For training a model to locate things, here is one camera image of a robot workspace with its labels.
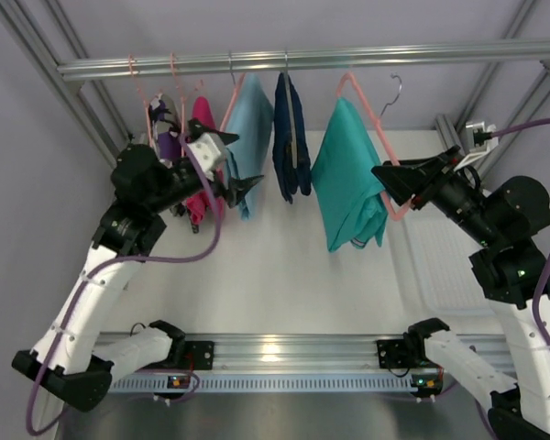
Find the teal trousers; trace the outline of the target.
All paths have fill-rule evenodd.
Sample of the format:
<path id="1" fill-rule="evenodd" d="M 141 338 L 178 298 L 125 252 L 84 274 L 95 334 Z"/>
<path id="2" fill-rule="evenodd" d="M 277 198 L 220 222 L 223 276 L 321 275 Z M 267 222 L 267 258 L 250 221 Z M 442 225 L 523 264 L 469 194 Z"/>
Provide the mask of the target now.
<path id="1" fill-rule="evenodd" d="M 379 164 L 356 107 L 337 99 L 311 169 L 329 252 L 345 244 L 362 249 L 370 240 L 382 245 L 388 211 L 384 187 L 371 172 Z"/>

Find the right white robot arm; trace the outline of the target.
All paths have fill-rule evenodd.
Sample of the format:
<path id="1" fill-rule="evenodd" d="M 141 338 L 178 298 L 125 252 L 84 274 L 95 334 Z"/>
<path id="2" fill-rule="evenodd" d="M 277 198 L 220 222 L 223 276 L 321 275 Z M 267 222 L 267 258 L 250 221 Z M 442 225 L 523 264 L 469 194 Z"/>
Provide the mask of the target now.
<path id="1" fill-rule="evenodd" d="M 478 243 L 472 272 L 499 320 L 515 373 L 508 376 L 443 321 L 412 324 L 403 336 L 414 366 L 444 368 L 486 412 L 499 439 L 550 439 L 550 263 L 534 236 L 550 226 L 545 187 L 527 176 L 484 194 L 456 171 L 458 148 L 372 169 L 397 202 L 428 204 Z"/>

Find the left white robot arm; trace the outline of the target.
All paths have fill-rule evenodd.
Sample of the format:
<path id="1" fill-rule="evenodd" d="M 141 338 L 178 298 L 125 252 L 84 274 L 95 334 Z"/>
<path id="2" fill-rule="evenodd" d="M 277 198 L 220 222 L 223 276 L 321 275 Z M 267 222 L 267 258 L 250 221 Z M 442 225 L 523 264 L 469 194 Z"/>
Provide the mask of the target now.
<path id="1" fill-rule="evenodd" d="M 91 411 L 112 384 L 140 369 L 185 364 L 184 332 L 162 320 L 112 345 L 95 343 L 120 293 L 152 259 L 166 228 L 161 212 L 203 191 L 234 207 L 262 179 L 222 183 L 216 170 L 223 152 L 200 143 L 189 147 L 192 154 L 172 167 L 146 145 L 120 153 L 111 174 L 115 201 L 100 220 L 73 291 L 47 333 L 33 348 L 15 354 L 15 370 L 75 410 Z"/>

